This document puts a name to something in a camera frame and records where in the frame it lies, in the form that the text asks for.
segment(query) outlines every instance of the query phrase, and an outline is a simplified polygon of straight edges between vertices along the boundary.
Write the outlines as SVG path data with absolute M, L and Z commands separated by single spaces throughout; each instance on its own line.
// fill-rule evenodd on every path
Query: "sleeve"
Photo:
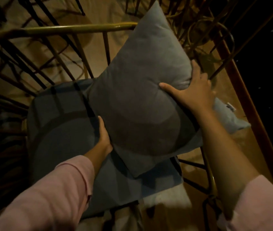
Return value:
M 79 155 L 23 191 L 0 215 L 0 230 L 74 230 L 87 209 L 94 167 Z
M 273 230 L 273 185 L 262 175 L 250 181 L 235 206 L 233 218 L 221 215 L 223 230 Z

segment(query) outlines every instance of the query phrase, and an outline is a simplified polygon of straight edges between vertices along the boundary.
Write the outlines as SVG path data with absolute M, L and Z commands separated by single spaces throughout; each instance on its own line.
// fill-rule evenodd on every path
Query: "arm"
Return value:
M 54 171 L 17 196 L 0 215 L 0 230 L 75 229 L 92 195 L 94 177 L 112 151 L 99 118 L 100 138 L 84 156 L 60 163 Z
M 192 81 L 185 90 L 177 90 L 161 83 L 160 87 L 189 108 L 202 129 L 204 151 L 215 178 L 225 216 L 230 219 L 233 210 L 246 185 L 259 173 L 240 151 L 212 109 L 215 92 L 206 73 L 192 61 Z

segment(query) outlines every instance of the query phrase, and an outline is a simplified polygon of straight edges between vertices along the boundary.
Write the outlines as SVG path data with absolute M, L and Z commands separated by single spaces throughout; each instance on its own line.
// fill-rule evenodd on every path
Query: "person's right hand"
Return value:
M 191 64 L 192 81 L 187 89 L 177 90 L 163 82 L 159 86 L 190 109 L 197 117 L 203 112 L 212 111 L 215 92 L 211 90 L 211 81 L 208 80 L 208 74 L 200 73 L 200 67 L 195 60 L 192 60 Z

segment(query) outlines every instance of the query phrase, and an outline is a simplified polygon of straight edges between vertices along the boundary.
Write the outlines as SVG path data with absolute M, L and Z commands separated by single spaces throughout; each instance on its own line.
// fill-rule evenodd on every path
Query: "hand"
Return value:
M 163 82 L 159 86 L 190 109 L 197 118 L 204 112 L 212 112 L 215 92 L 211 90 L 211 81 L 208 80 L 208 74 L 200 73 L 200 67 L 195 60 L 192 60 L 191 64 L 192 81 L 187 89 L 177 90 Z
M 113 146 L 110 142 L 109 134 L 106 128 L 104 127 L 104 122 L 102 120 L 102 117 L 98 116 L 98 119 L 99 119 L 99 134 L 100 134 L 98 144 L 103 146 L 103 148 L 105 149 L 105 155 L 107 156 L 113 150 Z

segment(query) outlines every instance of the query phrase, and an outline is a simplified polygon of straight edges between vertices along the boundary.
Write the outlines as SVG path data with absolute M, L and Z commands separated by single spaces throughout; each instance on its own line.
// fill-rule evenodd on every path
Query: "person's left hand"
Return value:
M 106 128 L 104 127 L 104 121 L 102 120 L 101 116 L 98 116 L 99 119 L 99 143 L 104 146 L 105 148 L 105 154 L 108 155 L 112 150 L 113 150 L 113 146 L 110 142 L 110 137 L 109 134 L 106 130 Z

